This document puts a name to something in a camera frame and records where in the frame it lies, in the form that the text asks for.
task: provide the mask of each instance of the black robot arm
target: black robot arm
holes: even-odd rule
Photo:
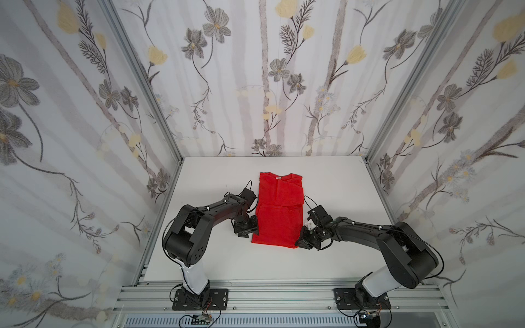
[[[187,267],[196,264],[206,251],[212,228],[224,220],[233,219],[234,232],[239,237],[258,234],[257,217],[248,210],[257,197],[244,188],[239,195],[226,194],[216,203],[193,207],[184,205],[162,240],[162,247],[174,259],[181,260]],[[185,228],[194,228],[188,232]]]

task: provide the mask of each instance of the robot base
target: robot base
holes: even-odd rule
[[[390,309],[390,301],[386,293],[376,299],[363,299],[356,288],[334,288],[335,303],[339,310],[378,310]]]
[[[173,302],[173,311],[194,311],[194,310],[205,310],[207,307],[207,301],[211,299],[211,304],[208,310],[221,310],[225,311],[228,305],[228,290],[223,289],[205,289],[201,295],[195,295],[194,293],[187,291],[184,288],[177,289],[175,293],[175,301]]]

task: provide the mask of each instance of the mounting plate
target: mounting plate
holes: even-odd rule
[[[361,307],[357,305],[356,296],[355,296],[355,288],[334,288],[333,294],[335,297],[335,303],[337,304],[337,308],[339,310],[360,310],[361,309]],[[379,303],[376,303],[364,310],[378,310],[379,308],[383,308],[383,309],[391,308],[390,300],[386,296],[386,293],[379,296],[378,299],[381,300],[381,306],[379,305]]]
[[[212,304],[210,304],[210,311],[221,310],[225,311],[228,306],[228,289],[210,289],[209,297],[212,299]],[[182,289],[177,289],[175,293],[175,301],[172,306],[173,311],[194,311],[202,310],[200,307],[195,307],[189,304],[186,299],[186,293]]]

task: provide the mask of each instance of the yellow flower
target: yellow flower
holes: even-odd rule
[[[282,113],[282,108],[281,107],[278,107],[277,105],[270,105],[270,106],[266,106],[266,111],[268,113],[275,113],[275,114],[280,114]]]
[[[275,11],[282,18],[293,17],[297,11],[297,0],[281,0],[275,7]]]
[[[57,25],[67,34],[75,34],[79,29],[77,16],[73,9],[62,1],[60,1],[60,9],[58,10]]]
[[[167,55],[159,50],[156,46],[151,46],[148,50],[150,62],[154,65],[162,65],[166,62]]]
[[[31,299],[36,302],[40,299],[40,296],[41,296],[41,293],[40,292],[34,292],[32,295],[31,295]]]
[[[492,36],[499,42],[508,42],[525,26],[525,11],[518,16],[510,16],[494,26]]]
[[[421,133],[419,131],[412,129],[412,131],[410,132],[410,138],[414,140],[415,147],[419,147],[419,145],[421,145],[421,141],[419,140],[419,138],[421,138]]]
[[[305,40],[308,40],[309,38],[311,38],[313,36],[313,33],[315,32],[316,30],[311,27],[310,25],[305,25],[303,30],[302,30],[302,38],[305,39]]]
[[[348,53],[348,57],[346,58],[346,62],[349,63],[349,64],[357,64],[358,62],[363,60],[365,57],[366,57],[366,53],[364,52],[363,47],[355,46]]]
[[[104,34],[102,33],[94,33],[94,34],[95,34],[95,39],[97,39],[99,46],[105,50],[106,49],[106,37],[104,36]]]
[[[135,147],[140,142],[140,134],[132,134],[128,142],[129,147]]]
[[[514,59],[509,60],[498,72],[498,79],[507,79],[518,72]]]

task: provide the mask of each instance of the vent grille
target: vent grille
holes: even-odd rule
[[[124,328],[178,327],[182,314],[129,314]],[[191,324],[191,318],[181,320],[183,327],[199,327]],[[264,313],[264,314],[223,314],[214,327],[348,327],[355,326],[352,318],[342,314],[309,313]]]

